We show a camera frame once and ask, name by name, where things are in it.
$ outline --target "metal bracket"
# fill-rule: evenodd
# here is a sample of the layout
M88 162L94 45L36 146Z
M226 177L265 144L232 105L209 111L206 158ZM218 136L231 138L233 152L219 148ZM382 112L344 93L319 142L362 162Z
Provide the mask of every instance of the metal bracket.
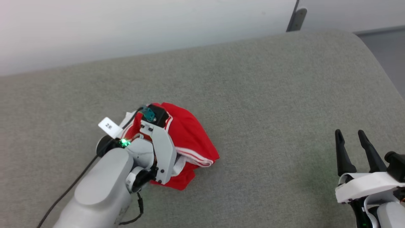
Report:
M296 10L291 17L290 23L288 24L287 32L298 31L304 23L305 16L307 15L307 9L301 8Z

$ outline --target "black cable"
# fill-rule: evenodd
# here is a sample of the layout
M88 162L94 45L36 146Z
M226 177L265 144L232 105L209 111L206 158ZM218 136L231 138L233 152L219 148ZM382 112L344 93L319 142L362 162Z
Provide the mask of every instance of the black cable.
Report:
M136 194L138 195L139 215L136 218L132 219L132 220L129 220L129 221L126 221L126 222L120 222L119 223L120 225L127 225L127 224L130 224L130 223L133 223L134 221L138 220L143 215L143 200L142 200L142 197L139 194L139 192L137 192Z
M122 127L122 129L125 129L125 128L129 125L129 123L131 123L132 120L134 120L136 114L138 114L138 112L141 111L142 109L143 109L143 106L140 107L140 108L138 108L138 109L135 111L134 115L131 117L131 119Z
M143 109L143 107L140 107L140 108L138 108L137 110L136 110L136 112L134 113L134 115L131 117L131 119L124 125L124 127L122 128L122 129L125 129L128 125L129 125L129 123L131 123L133 120L134 120L134 118L135 118L135 116L136 116L136 114L139 112L139 111L141 111ZM111 141L113 141L114 139L111 139L108 143L106 143L105 144L105 146L104 147L102 147L99 151L102 151L102 150L104 150L109 144L110 144L110 142ZM49 208L49 210L46 212L46 214L44 215L44 217L42 218L42 220L39 222L39 224L38 224L38 226L36 227L36 228L40 228L41 226L42 226L42 224L44 223L44 221L45 221L45 219L48 217L48 215L50 214L50 212L53 210L53 208L59 203L59 201L63 198L63 197L65 197L66 196L66 194L76 185L76 183L80 180L80 178L82 178L82 176L86 173L86 171L90 168L90 166L94 163L94 161L97 159L97 157L98 157L98 153L96 153L97 155L93 158L93 160L86 166L86 168L83 170L83 172L81 172L81 174L76 178L76 180L69 186L69 188L52 204L52 206ZM131 220L131 221L128 221L128 222L124 222L125 224L129 224L129 223L132 223L132 222L134 222L134 221L136 221L138 218L140 218L141 217L141 215L143 214L143 201L142 201L142 198L141 198L141 196L140 196L140 194L139 193L137 193L138 194L138 205L139 205L139 208L141 209L141 206L142 206L142 210L141 210L141 214L140 215L138 215L138 217L136 217L135 219L133 219L133 220Z
M80 180L80 178L86 173L86 171L90 168L90 166L93 164L93 162L98 158L98 155L96 155L93 160L86 166L86 168L81 172L79 177L76 178L76 180L73 182L73 184L70 185L70 187L52 204L52 206L49 208L47 213L44 215L42 220L39 222L38 226L36 228L40 228L42 224L44 223L45 219L48 217L49 213L52 211L52 209L56 206L59 201L66 196L66 194L74 187L74 185Z

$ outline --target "white stripe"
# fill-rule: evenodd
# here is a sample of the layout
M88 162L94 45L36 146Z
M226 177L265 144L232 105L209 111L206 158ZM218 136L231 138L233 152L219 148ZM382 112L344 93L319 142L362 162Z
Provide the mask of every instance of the white stripe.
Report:
M195 152L194 150L191 150L189 148L176 147L176 149L179 151L184 151L186 153L189 153L189 154L195 156L197 158L197 160L201 160L202 162L209 162L211 164L214 163L212 160L201 156L200 154L198 154L197 152Z
M211 166L212 164L201 164L201 163L199 163L199 162L197 162L196 160L193 160L193 159L191 159L190 157L187 157L187 160L186 160L188 163L191 163L191 164L194 164L194 165L197 165L197 166L200 166L200 167L209 167L209 166Z
M166 131L169 132L169 128L170 128L170 124L172 123L173 116L171 116L169 112L167 112L167 114L169 115L170 120L166 124Z

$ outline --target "gray floor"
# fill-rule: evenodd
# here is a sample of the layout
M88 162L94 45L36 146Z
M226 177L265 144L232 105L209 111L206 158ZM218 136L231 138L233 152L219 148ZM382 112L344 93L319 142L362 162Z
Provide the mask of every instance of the gray floor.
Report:
M0 227L39 222L93 158L102 118L167 101L196 116L221 158L185 191L148 186L145 213L120 228L354 228L334 196L334 131L360 172L369 167L358 129L381 156L405 148L405 103L376 64L353 34L330 30L2 77Z
M405 99L405 26L391 31L359 34L396 89Z

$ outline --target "white wall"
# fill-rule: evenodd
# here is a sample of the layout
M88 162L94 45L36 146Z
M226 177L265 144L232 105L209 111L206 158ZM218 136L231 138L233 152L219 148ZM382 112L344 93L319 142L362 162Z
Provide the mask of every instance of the white wall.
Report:
M301 30L350 32L405 25L405 0L300 0L308 12Z
M285 32L295 0L0 0L0 75Z

